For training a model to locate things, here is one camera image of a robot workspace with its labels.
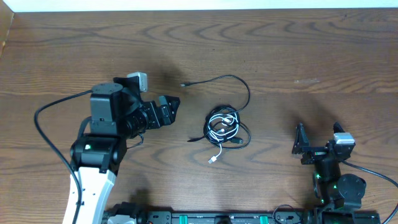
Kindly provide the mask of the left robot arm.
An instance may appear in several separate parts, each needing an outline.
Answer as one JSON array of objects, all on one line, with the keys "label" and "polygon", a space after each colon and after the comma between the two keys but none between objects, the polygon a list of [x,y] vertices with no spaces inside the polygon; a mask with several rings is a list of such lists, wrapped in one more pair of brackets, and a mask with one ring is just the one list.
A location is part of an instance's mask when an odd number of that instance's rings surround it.
[{"label": "left robot arm", "polygon": [[141,99],[139,82],[115,78],[95,85],[90,96],[91,116],[79,130],[70,149],[70,194],[64,223],[101,223],[106,202],[127,151],[127,140],[148,129],[159,129],[175,121],[180,99],[160,96],[160,105]]}]

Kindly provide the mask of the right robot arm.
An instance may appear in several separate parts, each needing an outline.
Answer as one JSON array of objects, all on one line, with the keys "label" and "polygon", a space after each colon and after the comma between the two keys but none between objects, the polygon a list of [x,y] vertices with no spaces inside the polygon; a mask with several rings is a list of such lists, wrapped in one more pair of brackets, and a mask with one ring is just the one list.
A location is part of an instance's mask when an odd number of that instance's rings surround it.
[{"label": "right robot arm", "polygon": [[333,139],[324,146],[311,146],[302,123],[296,127],[292,154],[301,155],[303,165],[315,166],[313,189],[320,204],[303,214],[303,223],[380,223],[375,212],[359,212],[366,181],[354,174],[342,174],[340,163],[350,158],[356,143],[339,123],[333,125]]}]

